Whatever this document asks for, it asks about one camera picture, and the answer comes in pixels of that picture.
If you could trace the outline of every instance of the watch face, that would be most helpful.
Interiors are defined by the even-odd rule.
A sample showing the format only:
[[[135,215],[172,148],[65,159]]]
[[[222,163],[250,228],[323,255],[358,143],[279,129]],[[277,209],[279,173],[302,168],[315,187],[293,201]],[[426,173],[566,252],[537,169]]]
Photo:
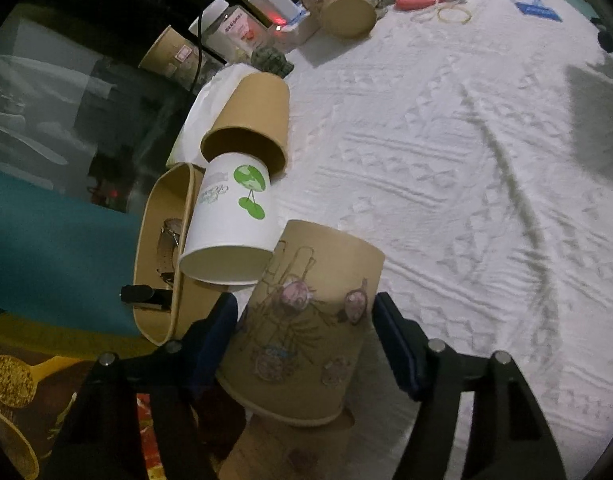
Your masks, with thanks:
[[[180,218],[167,218],[164,221],[157,244],[157,272],[162,281],[169,286],[173,286],[175,279],[175,262],[178,259],[181,234]]]

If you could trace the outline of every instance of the white paper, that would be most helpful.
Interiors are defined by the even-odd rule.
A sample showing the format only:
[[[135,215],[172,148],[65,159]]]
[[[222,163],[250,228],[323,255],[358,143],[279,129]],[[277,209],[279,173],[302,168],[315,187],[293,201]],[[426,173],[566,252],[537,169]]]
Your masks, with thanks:
[[[224,153],[206,169],[180,270],[202,282],[251,285],[262,277],[279,238],[266,166],[251,155]]]
[[[206,168],[208,162],[200,152],[200,143],[206,133],[213,127],[218,115],[230,99],[240,81],[246,76],[259,72],[252,66],[238,63],[227,66],[211,79],[193,102],[189,115],[184,121],[178,138],[173,144],[171,155],[166,161],[167,168],[181,162],[190,162],[200,168]]]

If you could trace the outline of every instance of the white paper cup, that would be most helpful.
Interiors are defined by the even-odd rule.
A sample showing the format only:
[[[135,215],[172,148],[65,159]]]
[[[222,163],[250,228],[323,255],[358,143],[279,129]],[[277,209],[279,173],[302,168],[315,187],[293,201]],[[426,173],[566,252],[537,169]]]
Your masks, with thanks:
[[[264,273],[278,238],[267,167],[245,153],[223,153],[206,168],[180,269],[206,283],[251,285]]]

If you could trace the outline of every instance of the brown paper cup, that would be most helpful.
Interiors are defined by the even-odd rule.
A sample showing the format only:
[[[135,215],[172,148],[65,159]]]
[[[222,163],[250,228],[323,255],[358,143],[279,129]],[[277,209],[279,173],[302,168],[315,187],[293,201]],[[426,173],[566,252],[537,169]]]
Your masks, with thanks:
[[[190,90],[199,62],[198,48],[169,25],[142,58],[139,68],[163,75]]]
[[[384,253],[341,231],[291,220],[216,374],[260,415],[320,426],[341,412]]]
[[[209,162],[222,153],[259,158],[272,176],[286,168],[288,86],[266,72],[246,76],[226,102],[200,150]]]
[[[169,218],[182,220],[178,248],[178,253],[182,254],[201,183],[202,173],[192,164],[175,166],[155,183],[142,218],[133,276],[134,284],[168,288],[158,273],[161,264],[158,242],[162,226]],[[140,332],[156,345],[164,344],[171,338],[182,337],[193,322],[208,316],[221,293],[216,287],[185,276],[180,272],[177,262],[174,267],[171,311],[158,312],[137,307],[133,309],[133,316]]]
[[[222,464],[220,480],[339,478],[355,421],[348,409],[319,428],[295,428],[253,415]]]
[[[363,38],[375,27],[377,13],[369,0],[301,0],[321,28],[344,39]]]

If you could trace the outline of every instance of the white bottle cap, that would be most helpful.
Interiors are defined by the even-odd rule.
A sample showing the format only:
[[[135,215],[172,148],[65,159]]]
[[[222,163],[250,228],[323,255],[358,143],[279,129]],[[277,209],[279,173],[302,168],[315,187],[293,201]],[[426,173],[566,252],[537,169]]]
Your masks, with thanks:
[[[218,19],[224,11],[229,8],[229,4],[226,0],[215,0],[211,3],[204,12],[202,12],[202,21],[200,23],[200,34],[204,34],[204,31],[210,27],[216,19]]]

